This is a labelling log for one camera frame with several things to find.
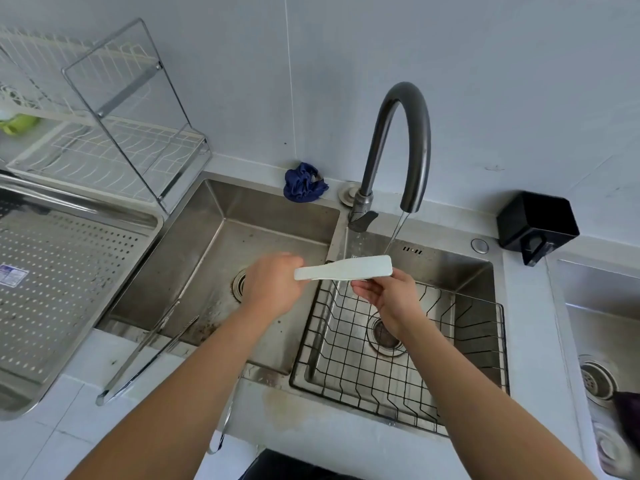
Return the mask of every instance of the blue cloth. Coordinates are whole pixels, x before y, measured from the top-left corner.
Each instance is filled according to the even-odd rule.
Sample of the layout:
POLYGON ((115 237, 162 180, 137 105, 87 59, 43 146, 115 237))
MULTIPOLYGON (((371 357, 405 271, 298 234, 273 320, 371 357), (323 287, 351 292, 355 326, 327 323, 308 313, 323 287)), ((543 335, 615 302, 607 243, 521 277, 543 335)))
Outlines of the blue cloth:
POLYGON ((284 197, 293 202, 313 202, 329 188, 318 175, 317 168, 309 163, 300 163, 295 170, 287 170, 284 179, 284 197))

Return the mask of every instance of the faucet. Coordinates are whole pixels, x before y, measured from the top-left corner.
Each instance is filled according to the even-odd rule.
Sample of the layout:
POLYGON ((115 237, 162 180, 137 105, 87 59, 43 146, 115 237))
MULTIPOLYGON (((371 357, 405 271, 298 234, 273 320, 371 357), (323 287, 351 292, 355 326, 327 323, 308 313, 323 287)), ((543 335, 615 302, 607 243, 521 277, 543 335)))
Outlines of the faucet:
POLYGON ((391 119, 394 117, 398 103, 404 107, 407 126, 409 126, 409 168, 400 208, 410 214, 420 209, 431 162, 429 112, 420 89, 411 82, 399 82, 389 89, 378 112, 362 185, 356 192, 353 207, 349 213, 348 227, 352 231, 366 231, 373 219, 378 217, 378 213, 371 210, 373 180, 378 172, 382 150, 384 150, 391 119))

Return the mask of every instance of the drain strainer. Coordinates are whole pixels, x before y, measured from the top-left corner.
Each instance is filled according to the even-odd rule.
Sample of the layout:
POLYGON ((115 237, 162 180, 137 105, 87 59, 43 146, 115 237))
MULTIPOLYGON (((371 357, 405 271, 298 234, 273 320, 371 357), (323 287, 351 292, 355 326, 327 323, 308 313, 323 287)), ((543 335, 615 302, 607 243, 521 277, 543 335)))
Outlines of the drain strainer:
POLYGON ((233 293, 234 298, 238 300, 238 303, 242 303, 245 277, 246 269, 243 269, 240 273, 236 274, 233 282, 231 282, 231 293, 233 293))
POLYGON ((618 386, 613 375, 602 364, 590 360, 580 364, 580 370, 584 387, 594 398, 608 401, 617 391, 618 386))
POLYGON ((367 323, 367 340, 373 350, 382 355, 397 357, 406 352, 404 345, 386 329, 382 320, 371 317, 367 323))

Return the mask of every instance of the forearm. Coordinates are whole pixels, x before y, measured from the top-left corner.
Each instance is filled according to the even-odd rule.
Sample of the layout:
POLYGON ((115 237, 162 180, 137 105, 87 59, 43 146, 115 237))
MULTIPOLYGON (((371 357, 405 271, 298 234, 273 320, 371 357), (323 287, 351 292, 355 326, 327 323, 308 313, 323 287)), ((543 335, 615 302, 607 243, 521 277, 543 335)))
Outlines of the forearm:
POLYGON ((554 435, 487 379, 429 320, 422 315, 408 323, 402 340, 472 478, 594 478, 554 435))
POLYGON ((70 479, 191 479, 269 320, 240 308, 124 418, 70 479))

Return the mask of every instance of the plastic spatula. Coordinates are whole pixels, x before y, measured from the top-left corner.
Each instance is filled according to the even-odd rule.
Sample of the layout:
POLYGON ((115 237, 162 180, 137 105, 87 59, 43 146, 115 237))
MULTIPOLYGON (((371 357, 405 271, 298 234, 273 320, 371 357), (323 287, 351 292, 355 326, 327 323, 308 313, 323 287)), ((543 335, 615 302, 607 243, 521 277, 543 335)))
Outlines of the plastic spatula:
POLYGON ((293 276, 296 280, 368 280, 377 276, 390 276, 393 273, 389 256, 367 256, 349 258, 323 264, 322 266, 299 267, 293 276))

